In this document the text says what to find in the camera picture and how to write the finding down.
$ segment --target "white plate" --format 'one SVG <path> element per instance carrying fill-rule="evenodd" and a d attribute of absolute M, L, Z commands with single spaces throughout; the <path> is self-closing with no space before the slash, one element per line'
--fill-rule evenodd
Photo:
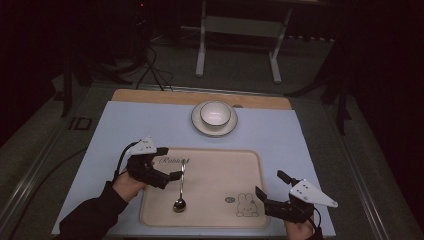
<path fill-rule="evenodd" d="M 230 109 L 231 118 L 224 127 L 220 128 L 220 129 L 211 129 L 210 127 L 208 127 L 206 125 L 206 123 L 203 122 L 202 117 L 200 116 L 200 110 L 202 109 L 202 107 L 205 106 L 205 104 L 210 103 L 210 102 L 216 102 L 216 101 L 202 102 L 202 103 L 198 104 L 193 109 L 193 112 L 191 113 L 191 121 L 193 122 L 193 125 L 199 131 L 201 131 L 202 133 L 204 133 L 204 134 L 206 134 L 210 137 L 219 137 L 219 136 L 223 136 L 225 134 L 230 133 L 237 126 L 238 117 L 237 117 L 236 111 L 230 105 L 228 105 L 224 102 L 221 102 L 221 103 L 225 104 L 228 107 L 228 109 Z"/>

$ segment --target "bowl on plate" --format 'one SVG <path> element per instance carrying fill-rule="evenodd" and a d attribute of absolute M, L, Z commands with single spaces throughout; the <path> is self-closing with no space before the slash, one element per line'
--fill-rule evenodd
<path fill-rule="evenodd" d="M 219 130 L 230 121 L 231 110 L 223 102 L 211 101 L 200 109 L 200 117 L 206 127 L 211 130 Z"/>

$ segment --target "sleeve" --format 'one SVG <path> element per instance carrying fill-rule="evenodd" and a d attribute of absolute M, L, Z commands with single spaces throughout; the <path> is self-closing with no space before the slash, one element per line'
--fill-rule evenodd
<path fill-rule="evenodd" d="M 102 239 L 118 222 L 118 215 L 127 205 L 112 188 L 112 183 L 106 182 L 98 198 L 81 203 L 60 222 L 60 234 L 54 239 Z"/>

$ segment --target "black cable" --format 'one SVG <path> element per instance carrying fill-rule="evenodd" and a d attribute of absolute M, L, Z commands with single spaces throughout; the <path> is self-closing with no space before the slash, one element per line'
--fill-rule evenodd
<path fill-rule="evenodd" d="M 121 157 L 119 158 L 118 161 L 118 166 L 116 167 L 116 170 L 113 174 L 113 180 L 112 183 L 114 183 L 116 181 L 116 179 L 119 177 L 119 170 L 121 169 L 121 163 L 122 163 L 122 159 L 124 159 L 125 153 L 128 151 L 128 149 L 130 149 L 132 146 L 136 145 L 138 142 L 132 142 L 130 143 L 127 147 L 125 147 L 124 151 L 122 151 L 121 153 Z"/>
<path fill-rule="evenodd" d="M 151 47 L 151 46 L 149 46 L 149 49 L 154 53 L 154 56 L 155 56 L 155 59 L 156 59 L 156 56 L 157 56 L 157 53 L 156 53 L 156 51 Z M 171 73 L 171 72 L 168 72 L 168 71 L 163 71 L 163 70 L 160 70 L 160 69 L 158 69 L 158 68 L 156 68 L 155 66 L 154 66 L 154 64 L 152 64 L 152 67 L 153 67 L 153 70 L 156 70 L 156 72 L 157 72 L 157 74 L 159 75 L 159 77 L 165 82 L 165 86 L 164 87 L 166 87 L 166 86 L 169 86 L 169 88 L 171 89 L 171 91 L 174 91 L 174 89 L 172 89 L 172 86 L 171 86 L 171 84 L 170 84 L 170 81 L 172 80 L 172 79 L 174 79 L 174 75 Z M 168 73 L 168 74 L 170 74 L 171 75 L 171 79 L 170 80 L 166 80 L 161 74 L 160 74 L 160 72 L 165 72 L 165 73 Z"/>
<path fill-rule="evenodd" d="M 156 51 L 155 50 L 153 50 L 153 61 L 152 61 L 152 65 L 156 62 Z M 137 85 L 136 85 L 136 87 L 135 87 L 135 89 L 138 89 L 138 87 L 140 86 L 140 84 L 141 84 L 141 82 L 143 81 L 143 79 L 144 79 L 144 77 L 146 76 L 146 74 L 149 72 L 149 71 L 152 71 L 153 72 L 153 69 L 149 66 L 149 67 L 147 67 L 147 70 L 143 73 L 143 75 L 140 77 L 140 79 L 138 80 L 138 82 L 137 82 Z"/>
<path fill-rule="evenodd" d="M 22 222 L 22 219 L 25 216 L 26 211 L 28 210 L 29 206 L 31 205 L 31 202 L 34 200 L 35 195 L 37 194 L 38 190 L 40 190 L 41 186 L 44 184 L 44 182 L 60 167 L 62 166 L 65 162 L 69 161 L 70 159 L 74 158 L 75 156 L 77 156 L 78 154 L 84 152 L 85 150 L 87 150 L 87 148 L 83 148 L 81 150 L 79 150 L 78 152 L 75 152 L 74 154 L 70 155 L 69 157 L 65 158 L 64 160 L 62 160 L 61 162 L 59 162 L 59 164 L 57 164 L 52 170 L 50 170 L 50 172 L 47 173 L 47 175 L 43 178 L 43 180 L 41 180 L 40 184 L 37 186 L 37 188 L 34 190 L 34 193 L 32 194 L 32 196 L 29 198 L 28 202 L 26 203 L 26 206 L 24 208 L 24 210 L 21 213 L 21 217 L 18 219 L 18 221 L 16 222 L 15 228 L 12 231 L 12 234 L 10 235 L 9 239 L 12 239 L 13 236 L 15 235 L 16 231 L 18 230 L 19 225 Z"/>
<path fill-rule="evenodd" d="M 143 73 L 143 75 L 141 75 L 140 79 L 137 82 L 137 85 L 135 86 L 135 89 L 138 89 L 138 87 L 141 84 L 141 81 L 143 81 L 144 77 L 146 76 L 146 74 L 150 71 L 150 68 L 147 68 L 146 71 Z"/>
<path fill-rule="evenodd" d="M 160 87 L 160 89 L 161 89 L 162 91 L 165 91 L 165 89 L 163 89 L 162 84 L 160 84 L 160 82 L 159 82 L 159 80 L 158 80 L 158 78 L 157 78 L 157 76 L 156 76 L 156 74 L 155 74 L 155 71 L 154 71 L 154 69 L 153 69 L 153 64 L 149 61 L 149 59 L 147 59 L 147 60 L 146 60 L 146 63 L 147 63 L 147 65 L 149 65 L 149 68 L 150 68 L 150 69 L 151 69 L 151 71 L 152 71 L 153 78 L 155 79 L 155 82 L 158 84 L 158 86 Z"/>
<path fill-rule="evenodd" d="M 318 227 L 320 227 L 321 226 L 321 213 L 318 211 L 318 209 L 316 207 L 314 207 L 314 210 L 318 213 L 318 216 L 319 216 Z"/>

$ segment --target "metal spoon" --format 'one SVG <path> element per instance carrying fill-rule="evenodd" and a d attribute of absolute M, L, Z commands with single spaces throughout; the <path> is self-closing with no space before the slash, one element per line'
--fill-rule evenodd
<path fill-rule="evenodd" d="M 177 199 L 174 203 L 174 212 L 180 213 L 184 212 L 186 208 L 186 203 L 183 199 L 183 185 L 184 185 L 184 172 L 185 172 L 185 159 L 181 161 L 181 171 L 183 174 L 181 175 L 181 182 L 180 182 L 180 198 Z"/>

